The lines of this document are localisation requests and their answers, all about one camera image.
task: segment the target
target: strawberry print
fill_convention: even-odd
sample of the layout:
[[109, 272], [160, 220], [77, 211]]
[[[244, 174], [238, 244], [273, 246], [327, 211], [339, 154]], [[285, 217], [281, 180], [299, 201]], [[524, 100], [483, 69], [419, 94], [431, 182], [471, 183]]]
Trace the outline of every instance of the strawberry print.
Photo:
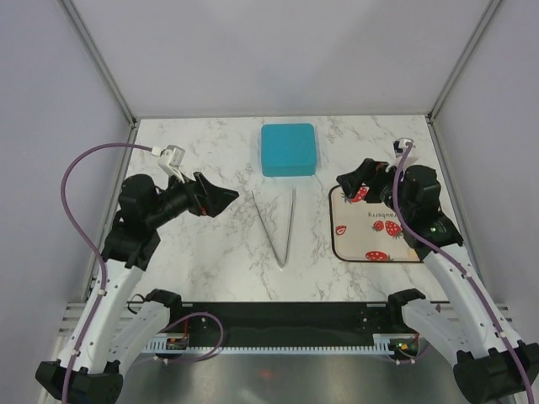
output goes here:
[[346, 226], [337, 226], [335, 227], [335, 234], [337, 236], [342, 236], [346, 232]]
[[367, 254], [365, 254], [365, 258], [367, 258], [369, 261], [377, 262], [392, 261], [391, 257], [382, 251], [369, 251]]
[[382, 230], [384, 230], [384, 222], [383, 221], [375, 221], [374, 225], [372, 225], [372, 230], [374, 230], [374, 231], [382, 231]]
[[403, 235], [403, 229], [394, 221], [386, 221], [386, 231], [393, 238], [400, 238]]
[[369, 189], [367, 187], [361, 187], [358, 193], [352, 199], [346, 198], [346, 195], [344, 195], [342, 192], [340, 194], [343, 196], [344, 202], [348, 204], [355, 204], [357, 202], [362, 201], [363, 198], [365, 198], [365, 195], [367, 195], [367, 192], [369, 192]]

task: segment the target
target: marble table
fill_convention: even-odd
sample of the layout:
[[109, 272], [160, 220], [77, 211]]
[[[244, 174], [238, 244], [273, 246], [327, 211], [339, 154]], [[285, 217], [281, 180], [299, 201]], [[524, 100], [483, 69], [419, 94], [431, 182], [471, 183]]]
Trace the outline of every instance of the marble table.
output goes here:
[[[295, 122], [316, 129], [316, 175], [265, 178], [259, 155], [261, 126]], [[377, 301], [415, 287], [431, 300], [446, 300], [422, 263], [346, 263], [331, 248], [328, 192], [336, 185], [335, 177], [357, 168], [365, 157], [392, 159], [392, 141], [399, 137], [414, 139], [417, 163], [436, 168], [444, 185], [423, 116], [143, 120], [136, 143], [183, 147], [184, 173], [201, 171], [215, 185], [236, 189], [240, 197], [215, 219], [186, 213], [163, 226], [161, 244], [135, 293], [161, 288], [186, 301]], [[147, 173], [166, 188], [165, 173], [147, 152], [133, 151], [127, 175], [134, 173]], [[291, 251], [281, 269], [251, 190], [292, 186], [297, 198]], [[445, 186], [441, 203], [454, 219]], [[283, 239], [286, 232], [280, 234]]]

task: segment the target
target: black wire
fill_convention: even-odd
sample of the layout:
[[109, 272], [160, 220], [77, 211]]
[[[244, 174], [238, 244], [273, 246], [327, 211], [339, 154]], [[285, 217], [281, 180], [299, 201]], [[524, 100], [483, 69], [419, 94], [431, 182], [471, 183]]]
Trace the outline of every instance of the black wire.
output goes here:
[[144, 299], [143, 295], [141, 295], [140, 293], [137, 293], [136, 295], [133, 295], [133, 297], [131, 297], [131, 300], [127, 301], [127, 310], [129, 310], [131, 313], [133, 313], [136, 316], [138, 313], [136, 311], [134, 311], [133, 309], [131, 309], [131, 303], [135, 303], [133, 301], [134, 297], [140, 297], [142, 299], [141, 303], [144, 303], [146, 300]]

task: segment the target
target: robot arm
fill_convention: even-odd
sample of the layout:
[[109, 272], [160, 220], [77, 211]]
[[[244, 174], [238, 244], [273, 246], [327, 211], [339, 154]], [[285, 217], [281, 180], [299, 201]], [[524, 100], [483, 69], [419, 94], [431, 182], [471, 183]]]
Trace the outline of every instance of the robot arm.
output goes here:
[[[83, 314], [66, 346], [53, 362], [41, 362], [36, 379], [57, 400], [61, 399], [67, 366], [75, 355], [68, 386], [71, 404], [113, 404], [120, 395], [123, 375], [147, 342], [170, 322], [171, 307], [181, 297], [166, 290], [146, 296], [137, 315], [114, 336], [125, 302], [147, 269], [160, 243], [158, 227], [188, 210], [193, 215], [220, 215], [239, 195], [212, 185], [201, 173], [195, 180], [179, 171], [184, 151], [154, 148], [159, 166], [169, 175], [168, 187], [158, 189], [144, 174], [127, 178], [120, 192], [120, 210], [105, 239], [102, 256], [107, 279], [96, 280]], [[97, 309], [95, 301], [101, 299]], [[83, 335], [78, 351], [75, 342]]]
[[[397, 158], [410, 140], [393, 145]], [[392, 210], [394, 164], [367, 158], [352, 173], [337, 177], [347, 198], [360, 187], [369, 190], [366, 203], [383, 203]], [[506, 338], [532, 383], [539, 373], [539, 345], [525, 344], [499, 312], [472, 266], [462, 237], [440, 207], [441, 185], [434, 169], [413, 165], [398, 187], [399, 209], [404, 221], [418, 235], [448, 253], [466, 270], [404, 231], [414, 249], [445, 291], [462, 329], [445, 319], [418, 290], [404, 290], [388, 297], [392, 320], [423, 335], [451, 364], [462, 394], [471, 403], [484, 403], [524, 390], [524, 382], [502, 338]], [[499, 319], [498, 332], [492, 316]]]

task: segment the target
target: blue box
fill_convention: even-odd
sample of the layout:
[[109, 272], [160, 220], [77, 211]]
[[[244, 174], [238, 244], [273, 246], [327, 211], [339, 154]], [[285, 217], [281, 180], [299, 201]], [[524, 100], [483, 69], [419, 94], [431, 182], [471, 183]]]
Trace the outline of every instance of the blue box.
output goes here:
[[317, 161], [311, 124], [262, 126], [262, 174], [266, 177], [314, 175]]

